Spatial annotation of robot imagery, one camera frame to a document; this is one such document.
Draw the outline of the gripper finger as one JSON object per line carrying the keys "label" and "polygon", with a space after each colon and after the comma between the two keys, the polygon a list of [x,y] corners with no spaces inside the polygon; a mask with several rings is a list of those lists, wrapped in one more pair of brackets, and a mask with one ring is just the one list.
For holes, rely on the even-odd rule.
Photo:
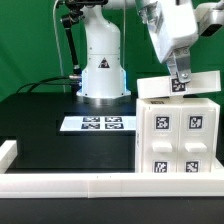
{"label": "gripper finger", "polygon": [[172,78],[177,78],[180,83],[191,81],[190,50],[188,48],[175,49],[166,64]]}

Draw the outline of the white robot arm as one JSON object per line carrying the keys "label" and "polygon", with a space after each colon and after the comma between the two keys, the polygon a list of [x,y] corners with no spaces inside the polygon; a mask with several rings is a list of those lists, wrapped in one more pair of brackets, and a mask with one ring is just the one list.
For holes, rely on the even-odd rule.
{"label": "white robot arm", "polygon": [[85,101],[112,103],[131,95],[120,65],[120,31],[102,15],[103,9],[129,7],[137,9],[170,78],[182,84],[192,80],[190,47],[200,36],[210,36],[224,26],[224,0],[198,6],[192,0],[87,0],[82,8],[87,65],[78,92]]}

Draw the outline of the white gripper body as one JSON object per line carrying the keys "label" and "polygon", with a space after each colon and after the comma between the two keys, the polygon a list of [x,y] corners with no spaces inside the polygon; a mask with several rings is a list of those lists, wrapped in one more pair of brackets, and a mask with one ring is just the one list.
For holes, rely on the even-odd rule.
{"label": "white gripper body", "polygon": [[138,15],[148,28],[160,63],[175,49],[189,47],[198,39],[191,0],[138,0]]}

